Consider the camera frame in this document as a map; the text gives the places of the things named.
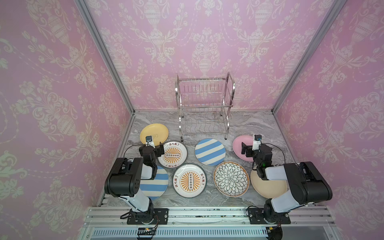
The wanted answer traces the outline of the yellow plate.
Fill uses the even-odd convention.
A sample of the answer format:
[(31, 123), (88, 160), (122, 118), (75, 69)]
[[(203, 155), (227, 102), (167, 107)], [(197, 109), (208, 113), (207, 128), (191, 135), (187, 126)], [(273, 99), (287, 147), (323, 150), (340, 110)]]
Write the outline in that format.
[(152, 136), (155, 146), (158, 146), (160, 143), (164, 143), (167, 140), (169, 136), (169, 130), (163, 124), (150, 124), (144, 127), (141, 131), (140, 141), (143, 144), (146, 144), (146, 137), (148, 136)]

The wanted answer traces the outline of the aluminium rail frame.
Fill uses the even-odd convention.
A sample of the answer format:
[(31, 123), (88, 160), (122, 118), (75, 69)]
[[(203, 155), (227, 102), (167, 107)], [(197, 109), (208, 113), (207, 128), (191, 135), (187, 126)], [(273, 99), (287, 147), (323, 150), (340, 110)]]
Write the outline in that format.
[[(128, 225), (127, 207), (91, 208), (80, 240), (341, 240), (326, 207), (302, 207), (289, 213), (289, 225), (251, 225), (248, 207), (164, 207), (167, 225)], [(138, 228), (157, 227), (156, 235), (138, 236)]]

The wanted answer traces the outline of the pink plate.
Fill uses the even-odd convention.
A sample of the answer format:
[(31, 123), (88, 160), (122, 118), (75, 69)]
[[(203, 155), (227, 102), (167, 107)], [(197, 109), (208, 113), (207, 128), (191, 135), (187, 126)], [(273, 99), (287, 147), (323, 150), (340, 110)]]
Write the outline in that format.
[(242, 155), (242, 143), (245, 143), (247, 146), (253, 145), (253, 137), (248, 135), (241, 135), (235, 138), (233, 141), (233, 150), (235, 154), (242, 160), (246, 162), (253, 162), (252, 157), (246, 157), (246, 155)]

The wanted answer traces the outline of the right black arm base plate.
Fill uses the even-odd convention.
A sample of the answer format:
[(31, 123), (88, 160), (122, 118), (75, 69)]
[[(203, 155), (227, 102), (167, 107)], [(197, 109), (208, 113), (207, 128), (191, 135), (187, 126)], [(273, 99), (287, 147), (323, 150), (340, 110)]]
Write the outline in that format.
[(289, 225), (291, 219), (288, 213), (277, 213), (271, 214), (265, 217), (263, 209), (257, 208), (256, 206), (250, 206), (245, 210), (245, 214), (248, 217), (251, 225)]

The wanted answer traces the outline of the blue striped plate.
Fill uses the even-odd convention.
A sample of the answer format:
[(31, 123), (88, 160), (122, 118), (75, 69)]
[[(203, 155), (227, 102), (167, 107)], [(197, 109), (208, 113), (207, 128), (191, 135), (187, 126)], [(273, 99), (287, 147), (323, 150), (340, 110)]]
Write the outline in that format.
[(161, 197), (167, 190), (169, 176), (167, 171), (158, 166), (157, 174), (153, 180), (141, 180), (140, 190), (152, 201)]
[(203, 139), (195, 146), (198, 161), (207, 166), (216, 166), (226, 157), (225, 146), (216, 139)]

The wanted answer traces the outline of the upper orange sunburst plate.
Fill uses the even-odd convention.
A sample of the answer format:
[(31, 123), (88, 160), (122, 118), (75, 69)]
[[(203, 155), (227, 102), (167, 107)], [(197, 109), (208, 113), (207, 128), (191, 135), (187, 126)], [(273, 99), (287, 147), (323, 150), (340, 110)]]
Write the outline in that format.
[(160, 165), (164, 168), (178, 168), (186, 161), (188, 150), (186, 146), (177, 141), (164, 143), (164, 154), (158, 157)]

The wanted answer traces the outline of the beige plate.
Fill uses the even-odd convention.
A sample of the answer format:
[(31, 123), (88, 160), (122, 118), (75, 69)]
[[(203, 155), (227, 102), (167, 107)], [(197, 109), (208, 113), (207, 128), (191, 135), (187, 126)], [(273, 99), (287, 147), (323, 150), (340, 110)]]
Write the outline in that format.
[(250, 180), (256, 192), (266, 199), (279, 197), (288, 189), (286, 181), (264, 181), (258, 176), (257, 171), (254, 170), (251, 171)]

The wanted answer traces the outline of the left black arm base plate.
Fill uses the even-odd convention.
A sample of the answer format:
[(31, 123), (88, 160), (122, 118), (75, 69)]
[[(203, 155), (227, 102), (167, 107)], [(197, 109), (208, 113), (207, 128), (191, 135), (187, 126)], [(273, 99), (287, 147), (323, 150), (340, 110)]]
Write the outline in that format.
[(128, 225), (167, 225), (169, 209), (153, 209), (147, 212), (128, 212)]

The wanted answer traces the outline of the orange sunburst plate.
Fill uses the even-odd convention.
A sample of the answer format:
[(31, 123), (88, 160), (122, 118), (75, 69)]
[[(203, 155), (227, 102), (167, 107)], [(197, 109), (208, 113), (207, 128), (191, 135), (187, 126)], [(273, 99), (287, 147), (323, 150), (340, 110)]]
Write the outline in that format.
[(178, 168), (186, 161), (188, 150), (186, 146), (177, 141), (164, 143), (164, 154), (158, 157), (160, 165), (164, 168)]
[(203, 193), (207, 185), (205, 171), (195, 164), (181, 165), (174, 173), (173, 188), (183, 198), (195, 198)]

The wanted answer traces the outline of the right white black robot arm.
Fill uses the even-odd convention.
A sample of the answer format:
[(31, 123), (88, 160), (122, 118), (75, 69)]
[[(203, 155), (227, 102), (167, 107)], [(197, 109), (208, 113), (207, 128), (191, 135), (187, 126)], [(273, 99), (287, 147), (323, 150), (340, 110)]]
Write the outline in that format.
[(242, 143), (242, 155), (253, 158), (256, 172), (263, 181), (286, 181), (289, 190), (279, 197), (268, 199), (263, 218), (269, 224), (283, 223), (289, 212), (308, 203), (329, 201), (333, 197), (330, 185), (312, 162), (272, 165), (272, 148), (266, 144), (252, 146)]

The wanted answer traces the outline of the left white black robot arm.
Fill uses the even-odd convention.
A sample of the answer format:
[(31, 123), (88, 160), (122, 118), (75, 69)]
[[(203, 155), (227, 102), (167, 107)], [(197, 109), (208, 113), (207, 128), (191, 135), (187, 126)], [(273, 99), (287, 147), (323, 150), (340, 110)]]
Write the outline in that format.
[(140, 157), (117, 158), (104, 185), (105, 193), (125, 201), (131, 207), (120, 219), (132, 224), (159, 224), (153, 201), (140, 189), (142, 180), (154, 180), (158, 166), (156, 160), (164, 154), (164, 145), (145, 144), (139, 148)]

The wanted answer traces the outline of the lower orange sunburst plate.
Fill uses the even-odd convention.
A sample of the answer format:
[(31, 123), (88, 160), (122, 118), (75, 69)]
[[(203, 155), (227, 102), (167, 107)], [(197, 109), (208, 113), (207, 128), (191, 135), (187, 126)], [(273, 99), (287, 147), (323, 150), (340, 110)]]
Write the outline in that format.
[(207, 185), (205, 171), (195, 164), (181, 165), (174, 173), (173, 188), (183, 198), (195, 198), (203, 193)]

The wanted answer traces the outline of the small electronics board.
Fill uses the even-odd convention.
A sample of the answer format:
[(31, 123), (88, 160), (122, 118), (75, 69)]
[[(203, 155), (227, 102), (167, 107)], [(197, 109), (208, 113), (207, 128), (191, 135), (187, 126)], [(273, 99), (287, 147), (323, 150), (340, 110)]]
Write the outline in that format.
[(153, 228), (138, 228), (138, 236), (155, 236), (157, 232), (157, 227)]

